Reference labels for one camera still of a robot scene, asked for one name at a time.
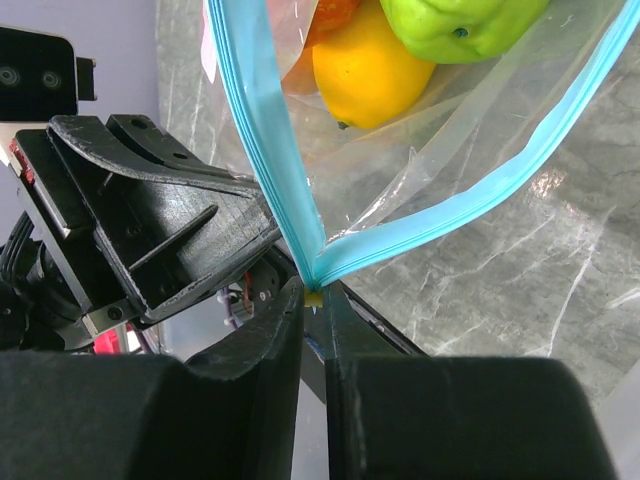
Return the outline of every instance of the camera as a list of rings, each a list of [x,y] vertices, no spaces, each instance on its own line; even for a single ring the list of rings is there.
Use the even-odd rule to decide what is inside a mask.
[[[93,66],[62,37],[0,27],[0,122],[76,115],[95,99]]]

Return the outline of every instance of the white wall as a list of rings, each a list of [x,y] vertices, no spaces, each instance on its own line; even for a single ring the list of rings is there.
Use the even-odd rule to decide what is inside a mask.
[[[80,113],[143,113],[158,121],[154,0],[0,0],[0,24],[67,38],[95,58],[97,102]],[[0,245],[21,212],[13,179],[0,165]]]

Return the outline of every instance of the fake fruit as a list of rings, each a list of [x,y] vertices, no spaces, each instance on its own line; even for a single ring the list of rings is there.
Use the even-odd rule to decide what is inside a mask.
[[[436,63],[474,63],[509,50],[549,0],[380,0],[409,51]]]
[[[313,76],[313,50],[305,48],[289,73],[282,79],[282,91],[290,95],[311,95],[318,91]]]
[[[319,0],[305,47],[322,41],[329,32],[349,23],[361,0]]]
[[[400,115],[434,68],[393,34],[379,0],[364,0],[348,25],[313,47],[318,89],[341,128],[375,128]]]

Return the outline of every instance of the lemon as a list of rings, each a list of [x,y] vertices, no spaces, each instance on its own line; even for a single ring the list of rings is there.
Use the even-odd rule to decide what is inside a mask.
[[[409,109],[435,64],[413,56],[389,26],[379,0],[364,0],[349,24],[313,47],[313,73],[342,126],[375,128]]]

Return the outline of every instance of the ziplock bag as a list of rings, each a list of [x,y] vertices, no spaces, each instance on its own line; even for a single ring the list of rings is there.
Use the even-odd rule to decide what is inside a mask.
[[[566,136],[640,21],[640,0],[551,0],[502,57],[440,65],[409,112],[341,131],[318,95],[280,87],[316,1],[205,0],[201,51],[219,112],[213,163],[255,175],[310,288],[508,198]]]

